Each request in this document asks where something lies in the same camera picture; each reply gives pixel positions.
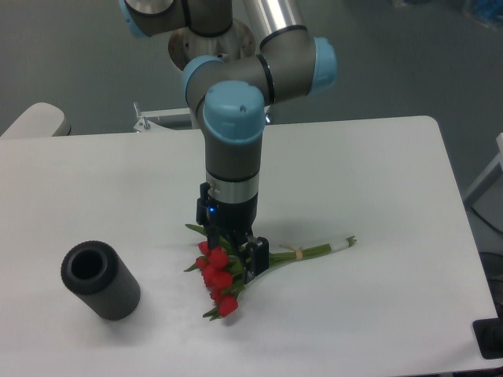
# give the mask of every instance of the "white chair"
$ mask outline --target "white chair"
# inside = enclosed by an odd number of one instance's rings
[[[59,108],[41,102],[21,114],[0,139],[66,136],[71,130],[70,122]]]

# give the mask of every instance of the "black rubber tube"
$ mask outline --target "black rubber tube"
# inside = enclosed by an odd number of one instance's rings
[[[106,320],[129,316],[140,301],[140,286],[116,251],[100,241],[72,248],[61,264],[64,285]]]

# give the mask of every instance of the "white table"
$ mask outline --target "white table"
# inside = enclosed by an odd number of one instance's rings
[[[385,376],[501,366],[496,317],[439,128],[426,117],[266,129],[255,233],[339,254],[254,282],[207,322],[193,222],[199,131],[0,142],[0,374]],[[141,285],[102,320],[66,290],[70,248],[103,240]]]

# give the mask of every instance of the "red tulip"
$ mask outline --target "red tulip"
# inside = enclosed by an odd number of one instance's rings
[[[225,289],[233,285],[233,276],[227,271],[217,271],[211,282],[216,288]]]
[[[213,249],[208,259],[216,269],[223,269],[229,262],[229,256],[221,247]]]
[[[199,267],[200,270],[205,269],[208,264],[209,264],[208,261],[203,257],[199,257],[198,259],[196,259],[196,266]]]
[[[197,246],[199,246],[199,250],[201,251],[201,253],[203,253],[204,256],[210,256],[211,251],[207,248],[207,241],[199,242]]]
[[[207,287],[212,287],[214,285],[213,278],[215,277],[216,272],[217,271],[215,267],[213,267],[212,265],[207,265],[201,273],[203,275],[204,284],[206,284]]]
[[[213,301],[215,301],[216,304],[219,304],[222,301],[222,291],[218,288],[214,288],[213,291],[211,291],[210,297]]]
[[[237,300],[233,296],[223,296],[218,306],[218,314],[221,317],[227,317],[238,307]]]

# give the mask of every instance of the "blue joint cap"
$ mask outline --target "blue joint cap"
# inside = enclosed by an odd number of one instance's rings
[[[327,38],[315,38],[314,44],[316,45],[316,64],[309,95],[331,88],[337,80],[336,51]]]
[[[201,57],[195,57],[192,59],[183,70],[182,74],[182,89],[183,95],[185,97],[185,102],[187,101],[187,86],[189,85],[190,78],[203,64],[206,64],[208,61],[218,61],[223,63],[223,60],[218,59],[217,57],[212,57],[211,55],[203,55]]]
[[[126,20],[131,34],[136,38],[148,38],[149,36],[145,34],[143,31],[141,31],[138,25],[136,25],[136,23],[134,22],[133,17],[131,17],[129,9],[127,8],[126,5],[126,0],[119,0],[119,6],[120,10],[122,10],[123,12],[124,20]]]
[[[230,145],[246,145],[262,136],[266,126],[264,97],[242,81],[224,81],[206,94],[204,122],[210,133]]]

